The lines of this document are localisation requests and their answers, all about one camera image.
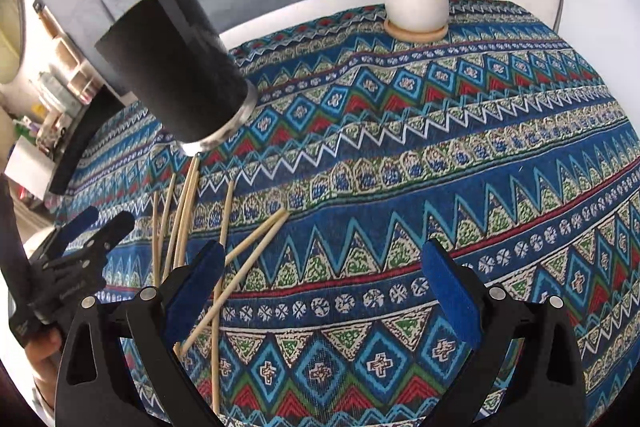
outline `tablecloth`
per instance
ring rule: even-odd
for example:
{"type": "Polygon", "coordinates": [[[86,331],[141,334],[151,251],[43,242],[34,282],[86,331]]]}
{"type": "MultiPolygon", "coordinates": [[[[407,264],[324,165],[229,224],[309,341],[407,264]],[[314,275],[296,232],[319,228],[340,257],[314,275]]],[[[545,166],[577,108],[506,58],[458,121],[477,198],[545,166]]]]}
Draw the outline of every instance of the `tablecloth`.
{"type": "MultiPolygon", "coordinates": [[[[449,33],[429,45],[394,40],[384,18],[382,6],[348,10],[231,51],[260,98],[202,158],[189,256],[217,237],[229,179],[230,248],[279,207],[292,215],[223,307],[223,418],[415,425],[469,353],[420,273],[434,235],[514,298],[564,298],[596,419],[639,357],[638,136],[596,71],[515,4],[452,0],[449,33]]],[[[151,195],[164,198],[172,172],[180,188],[187,168],[139,103],[87,147],[59,220],[88,204],[100,224],[136,216],[103,301],[150,283],[151,195]]],[[[209,334],[184,365],[210,401],[209,334]]],[[[499,406],[519,347],[481,415],[499,406]]],[[[131,341],[124,349],[162,415],[131,341]]]]}

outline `silver rim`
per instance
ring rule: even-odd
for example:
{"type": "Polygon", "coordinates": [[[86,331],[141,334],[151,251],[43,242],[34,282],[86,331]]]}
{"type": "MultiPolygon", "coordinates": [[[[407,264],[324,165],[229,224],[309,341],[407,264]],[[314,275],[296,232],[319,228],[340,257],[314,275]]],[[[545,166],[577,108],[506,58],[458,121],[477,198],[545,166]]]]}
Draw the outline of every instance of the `silver rim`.
{"type": "Polygon", "coordinates": [[[202,140],[191,143],[180,142],[182,152],[187,156],[195,156],[200,152],[210,151],[214,147],[225,142],[230,136],[233,136],[234,133],[240,129],[247,120],[249,120],[251,113],[254,111],[255,105],[258,103],[258,91],[255,89],[254,84],[249,82],[247,79],[244,81],[246,82],[247,87],[246,98],[240,106],[240,109],[238,109],[238,112],[233,115],[233,118],[226,122],[220,129],[215,131],[215,133],[210,134],[202,140]]]}

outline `zigzag pattern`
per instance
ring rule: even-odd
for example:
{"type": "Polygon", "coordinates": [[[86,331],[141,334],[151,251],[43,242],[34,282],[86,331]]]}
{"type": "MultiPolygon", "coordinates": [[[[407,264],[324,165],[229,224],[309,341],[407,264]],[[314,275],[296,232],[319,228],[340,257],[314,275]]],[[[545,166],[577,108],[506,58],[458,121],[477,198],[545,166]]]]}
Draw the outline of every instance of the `zigzag pattern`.
{"type": "MultiPolygon", "coordinates": [[[[449,34],[429,46],[393,40],[383,17],[350,10],[232,52],[260,105],[202,158],[189,254],[217,236],[229,179],[229,248],[281,206],[292,217],[222,309],[225,422],[427,415],[468,353],[419,270],[429,235],[515,298],[563,297],[596,418],[640,346],[638,136],[597,73],[520,7],[453,1],[449,34]]],[[[150,194],[178,172],[175,206],[187,165],[139,105],[87,147],[59,218],[88,204],[100,208],[97,226],[121,210],[136,216],[110,254],[102,301],[151,282],[150,194]]],[[[482,415],[499,407],[520,347],[482,415]]],[[[161,416],[134,346],[124,349],[161,416]]],[[[206,399],[209,359],[205,330],[184,364],[206,399]]]]}

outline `white pot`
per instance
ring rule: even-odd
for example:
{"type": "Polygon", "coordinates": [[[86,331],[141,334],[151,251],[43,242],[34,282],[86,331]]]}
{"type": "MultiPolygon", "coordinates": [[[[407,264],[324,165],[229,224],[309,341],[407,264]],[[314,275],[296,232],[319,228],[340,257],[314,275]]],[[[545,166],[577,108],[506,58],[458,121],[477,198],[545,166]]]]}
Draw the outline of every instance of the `white pot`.
{"type": "Polygon", "coordinates": [[[425,33],[449,21],[449,0],[385,0],[386,16],[397,27],[425,33]]]}

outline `silver bolt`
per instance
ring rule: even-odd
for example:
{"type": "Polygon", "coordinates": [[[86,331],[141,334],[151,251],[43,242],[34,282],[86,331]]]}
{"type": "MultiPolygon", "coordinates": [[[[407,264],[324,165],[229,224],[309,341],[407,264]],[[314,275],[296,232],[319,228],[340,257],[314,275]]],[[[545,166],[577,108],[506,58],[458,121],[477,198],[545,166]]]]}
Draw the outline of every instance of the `silver bolt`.
{"type": "Polygon", "coordinates": [[[158,292],[153,286],[147,286],[142,290],[142,292],[140,292],[140,298],[143,301],[150,301],[151,299],[156,298],[156,295],[158,295],[158,292]]]}
{"type": "Polygon", "coordinates": [[[507,296],[507,293],[505,293],[505,291],[502,288],[500,288],[500,286],[494,286],[489,290],[489,295],[491,296],[492,299],[495,299],[497,301],[502,301],[507,296]]]}
{"type": "Polygon", "coordinates": [[[89,309],[91,306],[95,304],[95,297],[93,295],[89,295],[82,299],[81,306],[82,308],[89,309]]]}
{"type": "Polygon", "coordinates": [[[549,304],[551,304],[554,308],[562,308],[562,306],[564,306],[564,302],[562,302],[562,299],[559,298],[557,295],[551,295],[549,297],[549,304]]]}

